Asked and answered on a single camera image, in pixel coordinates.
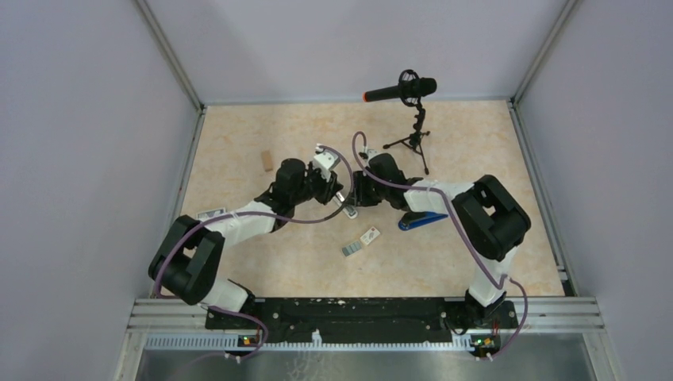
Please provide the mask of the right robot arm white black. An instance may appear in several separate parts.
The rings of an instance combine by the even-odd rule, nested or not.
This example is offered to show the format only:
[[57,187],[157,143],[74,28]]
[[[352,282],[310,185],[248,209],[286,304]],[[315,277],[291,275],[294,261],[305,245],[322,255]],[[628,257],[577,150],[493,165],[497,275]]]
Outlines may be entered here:
[[356,206],[386,201],[407,217],[436,214],[452,219],[478,268],[467,289],[467,320],[488,326],[498,315],[510,265],[532,222],[502,183],[484,175],[473,183],[408,178],[392,155],[365,148],[358,152]]

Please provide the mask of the grey staple strip block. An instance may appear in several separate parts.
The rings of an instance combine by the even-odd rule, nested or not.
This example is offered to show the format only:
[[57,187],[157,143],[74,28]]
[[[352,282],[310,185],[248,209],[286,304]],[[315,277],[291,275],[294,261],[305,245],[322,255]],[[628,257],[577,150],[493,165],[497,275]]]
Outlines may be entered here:
[[362,243],[360,241],[355,241],[355,242],[352,242],[351,244],[348,244],[348,245],[344,246],[341,249],[341,252],[345,257],[348,257],[348,256],[351,256],[351,255],[361,251],[362,249],[363,249]]

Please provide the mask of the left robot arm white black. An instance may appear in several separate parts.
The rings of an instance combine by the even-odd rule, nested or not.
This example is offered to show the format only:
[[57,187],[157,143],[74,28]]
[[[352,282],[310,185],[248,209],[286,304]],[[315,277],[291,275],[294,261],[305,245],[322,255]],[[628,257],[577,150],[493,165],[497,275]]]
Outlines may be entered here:
[[309,164],[286,159],[275,181],[247,205],[216,217],[178,217],[148,267],[156,290],[167,289],[187,305],[216,307],[236,328],[251,324],[252,292],[218,276],[222,253],[252,237],[273,233],[294,219],[297,206],[309,200],[328,204],[342,190],[334,168],[340,158],[318,153]]

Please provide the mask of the small white staple box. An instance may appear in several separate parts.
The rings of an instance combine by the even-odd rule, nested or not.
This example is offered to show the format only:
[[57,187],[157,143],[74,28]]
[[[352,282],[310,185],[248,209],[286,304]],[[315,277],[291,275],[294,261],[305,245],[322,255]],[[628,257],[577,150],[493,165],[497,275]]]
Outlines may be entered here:
[[372,226],[371,228],[369,228],[369,229],[368,229],[368,230],[367,230],[367,231],[360,237],[360,241],[361,241],[361,243],[364,244],[365,246],[368,246],[368,245],[370,245],[370,244],[371,244],[377,237],[379,237],[380,234],[381,234],[380,231],[379,231],[376,227]]

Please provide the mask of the blue stapler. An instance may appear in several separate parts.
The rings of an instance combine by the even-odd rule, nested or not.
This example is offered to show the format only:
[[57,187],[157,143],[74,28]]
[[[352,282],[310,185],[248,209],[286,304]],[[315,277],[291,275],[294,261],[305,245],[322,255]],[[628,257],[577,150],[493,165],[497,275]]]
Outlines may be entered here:
[[406,212],[398,221],[398,228],[401,231],[409,231],[424,225],[428,225],[447,218],[447,214],[438,214],[434,212]]

